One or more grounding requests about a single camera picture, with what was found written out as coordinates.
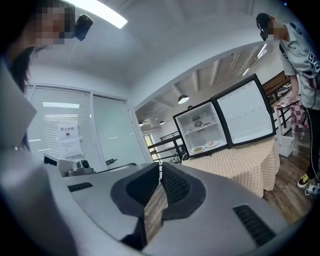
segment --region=plastic container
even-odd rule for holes
[[[286,158],[290,156],[290,154],[294,151],[295,138],[281,135],[276,135],[274,137],[279,155]]]

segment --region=pendant light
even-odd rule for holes
[[[187,95],[181,95],[181,96],[178,98],[178,104],[185,103],[187,100],[189,100],[189,97],[188,97]]]

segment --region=black pants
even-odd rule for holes
[[[308,108],[307,118],[310,132],[310,165],[306,172],[310,179],[313,179],[319,169],[319,150],[320,150],[320,110]]]

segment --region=black refrigerator frame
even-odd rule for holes
[[[272,125],[272,132],[269,133],[269,134],[266,134],[264,136],[251,139],[251,140],[243,141],[243,142],[240,142],[240,143],[233,143],[232,138],[231,138],[231,134],[230,134],[230,131],[229,131],[226,119],[225,119],[225,116],[223,114],[223,111],[220,108],[219,103],[218,103],[218,99],[223,97],[223,96],[225,96],[226,94],[228,94],[228,93],[230,93],[230,92],[232,92],[232,91],[244,86],[245,84],[247,84],[247,83],[249,83],[251,81],[255,82],[255,84],[258,87],[259,92],[260,92],[260,94],[262,96],[262,99],[264,101],[266,110],[267,110],[267,112],[268,112],[268,114],[270,116],[271,125]],[[185,113],[187,113],[187,112],[189,112],[189,111],[191,111],[191,110],[194,110],[194,109],[196,109],[196,108],[198,108],[198,107],[200,107],[200,106],[202,106],[204,104],[207,104],[209,102],[211,102],[213,104],[213,106],[214,106],[214,108],[216,110],[216,113],[217,113],[217,116],[218,116],[218,118],[220,120],[220,123],[221,123],[222,129],[223,129],[227,144],[223,145],[223,146],[220,146],[220,147],[217,147],[217,148],[213,148],[213,149],[205,151],[205,152],[200,152],[200,153],[198,153],[196,155],[194,155],[194,154],[190,155],[176,118],[181,116],[181,115],[183,115],[183,114],[185,114]],[[268,98],[266,96],[266,93],[265,93],[265,91],[264,91],[264,89],[263,89],[263,87],[262,87],[262,85],[261,85],[261,83],[260,83],[260,81],[259,81],[259,79],[258,79],[256,74],[253,74],[253,75],[243,79],[242,81],[236,83],[235,85],[231,86],[230,88],[228,88],[228,89],[220,92],[219,94],[215,95],[211,99],[206,100],[206,101],[204,101],[204,102],[202,102],[202,103],[200,103],[200,104],[198,104],[196,106],[193,106],[192,108],[189,108],[189,109],[187,109],[187,110],[185,110],[183,112],[180,112],[179,114],[174,115],[173,116],[173,120],[174,120],[174,123],[175,123],[175,125],[176,125],[176,127],[178,129],[178,132],[179,132],[180,136],[181,136],[181,140],[182,140],[182,142],[184,144],[186,153],[190,158],[196,158],[196,157],[200,157],[200,156],[207,156],[207,155],[210,155],[210,154],[212,154],[214,152],[217,152],[217,151],[220,151],[220,150],[230,149],[230,148],[232,148],[234,146],[240,146],[240,145],[244,145],[244,144],[260,141],[260,140],[266,139],[268,137],[274,136],[276,134],[276,127],[275,127],[274,117],[273,117],[273,114],[272,114],[272,109],[271,109],[271,107],[269,105],[269,101],[268,101]]]

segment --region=shoe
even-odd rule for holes
[[[309,178],[309,176],[307,174],[305,174],[299,179],[299,181],[296,185],[298,186],[298,188],[302,189],[307,185],[307,183],[309,181],[311,181],[311,179]]]

